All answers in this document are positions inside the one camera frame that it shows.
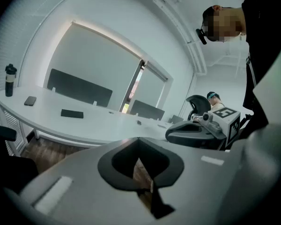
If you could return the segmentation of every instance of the person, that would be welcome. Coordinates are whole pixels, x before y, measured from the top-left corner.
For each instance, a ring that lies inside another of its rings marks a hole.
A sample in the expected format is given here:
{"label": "person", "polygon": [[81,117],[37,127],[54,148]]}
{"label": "person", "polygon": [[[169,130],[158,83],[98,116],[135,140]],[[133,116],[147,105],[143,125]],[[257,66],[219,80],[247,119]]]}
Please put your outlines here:
{"label": "person", "polygon": [[212,42],[226,42],[246,35],[249,56],[243,107],[254,112],[242,133],[242,138],[247,138],[251,132],[268,124],[253,88],[281,50],[281,0],[244,0],[238,8],[214,5],[203,13],[202,30]]}
{"label": "person", "polygon": [[222,101],[220,99],[220,95],[218,95],[215,92],[207,93],[207,99],[208,99],[210,105],[212,106],[211,107],[212,111],[225,107],[225,105],[222,103]]}

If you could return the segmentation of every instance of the person sitting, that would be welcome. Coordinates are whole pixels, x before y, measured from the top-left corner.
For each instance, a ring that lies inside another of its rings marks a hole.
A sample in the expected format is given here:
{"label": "person sitting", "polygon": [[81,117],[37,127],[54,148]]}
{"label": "person sitting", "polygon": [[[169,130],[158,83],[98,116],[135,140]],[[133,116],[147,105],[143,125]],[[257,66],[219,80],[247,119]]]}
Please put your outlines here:
{"label": "person sitting", "polygon": [[211,105],[211,111],[218,110],[220,108],[225,107],[220,99],[220,95],[215,92],[207,93],[207,99]]}

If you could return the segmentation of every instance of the table leg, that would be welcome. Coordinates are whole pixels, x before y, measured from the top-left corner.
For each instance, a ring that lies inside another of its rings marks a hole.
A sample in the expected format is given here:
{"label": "table leg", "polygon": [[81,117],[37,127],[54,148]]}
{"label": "table leg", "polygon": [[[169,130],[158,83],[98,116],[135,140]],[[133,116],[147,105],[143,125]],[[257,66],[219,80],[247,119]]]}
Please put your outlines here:
{"label": "table leg", "polygon": [[33,132],[34,132],[34,136],[36,137],[36,139],[39,139],[39,133],[35,128],[33,129]]}
{"label": "table leg", "polygon": [[[8,127],[6,116],[5,116],[5,110],[1,106],[0,106],[0,121],[1,121],[2,126]],[[10,149],[14,152],[15,156],[20,157],[20,153],[18,152],[17,148],[15,147],[14,142],[7,141],[7,143],[9,144]]]}

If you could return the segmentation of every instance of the black chair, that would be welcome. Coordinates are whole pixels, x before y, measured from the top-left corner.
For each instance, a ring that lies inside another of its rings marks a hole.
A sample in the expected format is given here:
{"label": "black chair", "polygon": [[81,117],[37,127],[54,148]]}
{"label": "black chair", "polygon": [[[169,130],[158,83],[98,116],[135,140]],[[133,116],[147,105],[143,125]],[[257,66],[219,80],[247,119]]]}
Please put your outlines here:
{"label": "black chair", "polygon": [[10,156],[5,141],[16,140],[17,132],[0,126],[0,187],[19,193],[38,176],[35,162],[29,158]]}
{"label": "black chair", "polygon": [[192,95],[188,97],[186,101],[189,102],[192,106],[192,111],[187,118],[188,121],[191,119],[193,114],[196,116],[203,116],[205,112],[211,110],[211,105],[208,102],[207,98],[201,95]]}

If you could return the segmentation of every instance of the smartphone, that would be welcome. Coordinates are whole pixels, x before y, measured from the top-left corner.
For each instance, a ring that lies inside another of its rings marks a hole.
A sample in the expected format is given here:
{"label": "smartphone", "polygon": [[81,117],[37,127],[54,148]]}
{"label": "smartphone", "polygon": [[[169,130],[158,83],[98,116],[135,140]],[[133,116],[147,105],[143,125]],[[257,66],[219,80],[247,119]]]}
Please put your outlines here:
{"label": "smartphone", "polygon": [[29,96],[29,97],[26,99],[24,105],[25,105],[25,106],[33,106],[34,103],[35,103],[35,101],[36,101],[36,99],[37,99],[36,97]]}
{"label": "smartphone", "polygon": [[66,110],[66,109],[61,109],[60,115],[62,117],[69,117],[69,118],[83,118],[83,112]]}

